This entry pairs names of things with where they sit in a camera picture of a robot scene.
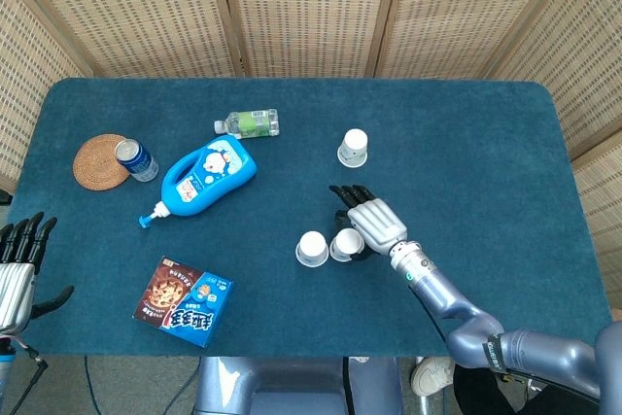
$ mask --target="shoe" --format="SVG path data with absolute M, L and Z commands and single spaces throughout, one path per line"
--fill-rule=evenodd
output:
M 449 357 L 425 357 L 410 376 L 410 387 L 424 398 L 437 393 L 454 380 L 456 364 Z

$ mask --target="round rattan coaster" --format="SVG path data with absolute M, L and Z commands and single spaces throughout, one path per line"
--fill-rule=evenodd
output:
M 115 146 L 124 137 L 104 134 L 82 145 L 74 158 L 74 177 L 85 189 L 108 190 L 120 185 L 129 172 L 117 162 Z

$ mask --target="blue can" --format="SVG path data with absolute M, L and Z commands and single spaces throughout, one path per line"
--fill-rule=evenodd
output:
M 125 139 L 117 144 L 115 156 L 120 165 L 139 182 L 149 182 L 157 175 L 157 161 L 136 140 Z

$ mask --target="gray floor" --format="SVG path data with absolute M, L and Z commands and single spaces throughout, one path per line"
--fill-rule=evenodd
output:
M 8 208 L 0 206 L 0 226 Z M 94 414 L 86 383 L 82 356 L 45 356 L 50 368 L 21 407 L 19 414 Z M 197 358 L 190 357 L 101 357 L 88 358 L 91 382 L 103 415 L 154 413 L 164 407 L 194 372 Z M 412 394 L 409 378 L 413 359 L 400 361 L 406 415 L 460 415 L 451 387 L 429 398 Z M 23 353 L 17 357 L 6 393 L 8 413 L 36 369 Z M 501 390 L 516 409 L 523 403 L 524 386 L 501 384 Z M 189 415 L 196 393 L 196 379 L 169 410 L 170 415 Z

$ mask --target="cookie box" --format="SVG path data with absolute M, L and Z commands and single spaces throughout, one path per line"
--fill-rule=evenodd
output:
M 205 347 L 233 283 L 162 257 L 134 318 Z

